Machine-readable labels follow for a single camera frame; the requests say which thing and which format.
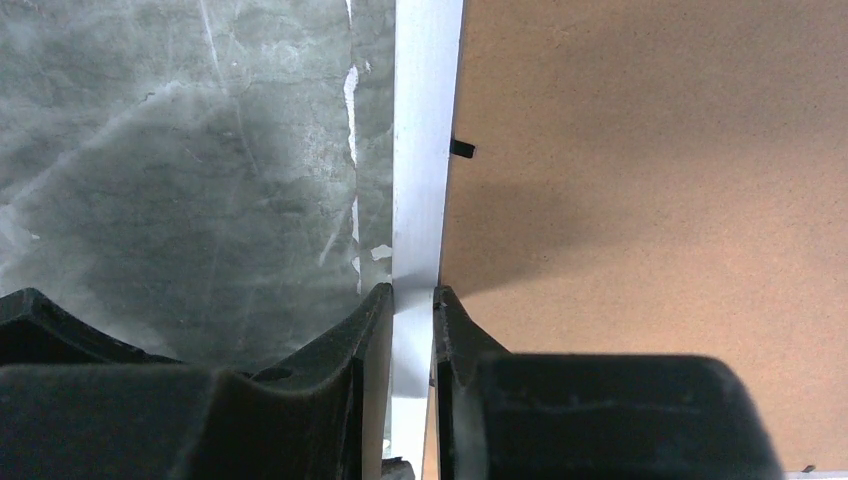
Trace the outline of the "white picture frame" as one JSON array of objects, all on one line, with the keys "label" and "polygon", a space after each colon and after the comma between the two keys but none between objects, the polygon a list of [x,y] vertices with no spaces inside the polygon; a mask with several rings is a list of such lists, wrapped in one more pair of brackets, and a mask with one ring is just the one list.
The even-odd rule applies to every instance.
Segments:
[{"label": "white picture frame", "polygon": [[423,473],[464,2],[396,4],[390,450]]}]

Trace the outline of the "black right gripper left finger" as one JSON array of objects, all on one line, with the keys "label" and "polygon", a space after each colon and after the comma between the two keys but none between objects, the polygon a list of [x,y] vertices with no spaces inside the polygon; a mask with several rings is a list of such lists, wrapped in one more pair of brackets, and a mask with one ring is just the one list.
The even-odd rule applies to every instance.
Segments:
[{"label": "black right gripper left finger", "polygon": [[377,479],[393,290],[255,374],[118,341],[27,288],[1,301],[5,479]]}]

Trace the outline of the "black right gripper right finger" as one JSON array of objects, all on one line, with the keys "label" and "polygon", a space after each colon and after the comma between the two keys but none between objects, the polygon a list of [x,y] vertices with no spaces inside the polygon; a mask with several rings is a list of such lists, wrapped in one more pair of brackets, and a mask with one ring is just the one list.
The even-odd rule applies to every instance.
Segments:
[{"label": "black right gripper right finger", "polygon": [[780,479],[739,377],[699,355],[513,353],[434,293],[443,479]]}]

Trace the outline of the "brown frame backing board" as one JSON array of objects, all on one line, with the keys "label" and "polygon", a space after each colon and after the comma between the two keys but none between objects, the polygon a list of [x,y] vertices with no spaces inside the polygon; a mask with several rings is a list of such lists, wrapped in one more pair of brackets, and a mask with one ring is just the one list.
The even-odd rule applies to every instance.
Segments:
[{"label": "brown frame backing board", "polygon": [[442,279],[507,348],[711,355],[847,467],[847,5],[470,1]]}]

